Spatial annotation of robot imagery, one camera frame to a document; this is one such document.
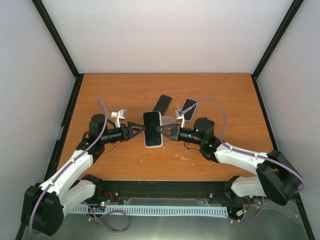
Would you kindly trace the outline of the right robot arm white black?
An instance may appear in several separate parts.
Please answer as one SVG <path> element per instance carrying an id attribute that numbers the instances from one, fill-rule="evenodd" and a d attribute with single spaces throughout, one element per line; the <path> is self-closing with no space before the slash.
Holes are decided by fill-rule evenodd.
<path id="1" fill-rule="evenodd" d="M 269 153 L 254 152 L 235 147 L 214 135 L 215 123 L 206 117 L 198 118 L 193 128 L 172 123 L 156 128 L 157 132 L 173 141 L 196 144 L 208 161 L 238 167 L 252 173 L 253 177 L 235 176 L 226 187 L 226 196 L 232 199 L 255 196 L 266 197 L 284 206 L 298 193 L 303 178 L 288 159 L 278 150 Z"/>

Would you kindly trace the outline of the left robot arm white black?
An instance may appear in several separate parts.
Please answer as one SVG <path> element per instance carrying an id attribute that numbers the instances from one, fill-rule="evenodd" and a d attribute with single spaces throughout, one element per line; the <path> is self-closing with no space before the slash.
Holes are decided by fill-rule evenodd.
<path id="1" fill-rule="evenodd" d="M 97 184 L 98 179 L 75 183 L 76 180 L 98 160 L 106 144 L 128 141 L 146 128 L 134 122 L 117 122 L 114 128 L 109 129 L 107 122 L 104 114 L 92 116 L 88 132 L 69 160 L 49 179 L 25 191 L 21 222 L 28 226 L 32 235 L 43 233 L 52 236 L 74 207 L 89 198 L 95 202 L 101 200 L 104 188 Z"/>

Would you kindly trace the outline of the pink phone case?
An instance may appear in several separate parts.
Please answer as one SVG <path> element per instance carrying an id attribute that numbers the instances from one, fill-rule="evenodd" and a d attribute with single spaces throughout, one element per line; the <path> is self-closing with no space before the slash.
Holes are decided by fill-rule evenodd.
<path id="1" fill-rule="evenodd" d="M 160 119 L 161 119 L 161 128 L 163 130 L 170 129 L 171 125 L 176 123 L 176 119 L 174 117 L 161 116 Z"/>

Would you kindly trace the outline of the black phone green edge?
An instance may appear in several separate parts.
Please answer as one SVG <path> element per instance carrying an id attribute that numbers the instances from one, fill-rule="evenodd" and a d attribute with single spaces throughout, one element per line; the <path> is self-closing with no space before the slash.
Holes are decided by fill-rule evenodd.
<path id="1" fill-rule="evenodd" d="M 164 116 L 169 105 L 171 104 L 171 101 L 172 97 L 162 94 L 159 97 L 157 103 L 155 104 L 153 111 L 157 111 L 160 113 L 161 116 Z"/>

